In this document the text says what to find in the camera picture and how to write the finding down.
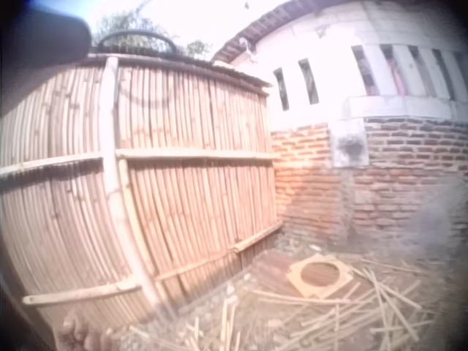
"tree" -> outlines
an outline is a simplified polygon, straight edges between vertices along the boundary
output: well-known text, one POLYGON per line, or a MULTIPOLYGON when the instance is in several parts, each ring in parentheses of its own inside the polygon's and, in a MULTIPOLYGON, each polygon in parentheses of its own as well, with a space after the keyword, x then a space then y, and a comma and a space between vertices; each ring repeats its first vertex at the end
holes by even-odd
MULTIPOLYGON (((156 34, 163 35, 172 41, 177 39, 175 36, 170 35, 164 28, 153 23, 150 18, 144 18, 141 16, 140 8, 137 8, 136 10, 103 17, 97 26, 97 31, 93 35, 93 44, 97 45, 102 38, 116 31, 125 31, 129 29, 151 31, 156 34)), ((111 38, 106 43, 107 45, 153 48, 160 51, 168 50, 169 48, 168 45, 161 40, 136 35, 111 38)), ((179 53, 197 59, 204 59, 211 49, 209 44, 201 40, 190 42, 185 47, 180 45, 177 46, 179 53)))

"house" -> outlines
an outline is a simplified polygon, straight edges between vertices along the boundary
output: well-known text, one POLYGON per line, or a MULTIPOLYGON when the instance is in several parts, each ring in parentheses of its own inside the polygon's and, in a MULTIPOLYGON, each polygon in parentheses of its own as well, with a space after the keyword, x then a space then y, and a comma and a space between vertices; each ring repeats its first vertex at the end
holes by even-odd
POLYGON ((406 248, 467 231, 460 28, 430 3, 292 0, 214 55, 274 84, 268 109, 286 234, 398 238, 406 248))

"bamboo fence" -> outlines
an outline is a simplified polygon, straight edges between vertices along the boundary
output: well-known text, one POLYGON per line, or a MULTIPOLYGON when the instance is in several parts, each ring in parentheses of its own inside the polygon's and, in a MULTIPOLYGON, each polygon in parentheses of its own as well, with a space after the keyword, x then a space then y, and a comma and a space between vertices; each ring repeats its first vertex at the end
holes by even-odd
POLYGON ((23 305, 174 318, 279 229, 262 83, 98 55, 0 119, 1 240, 23 305))

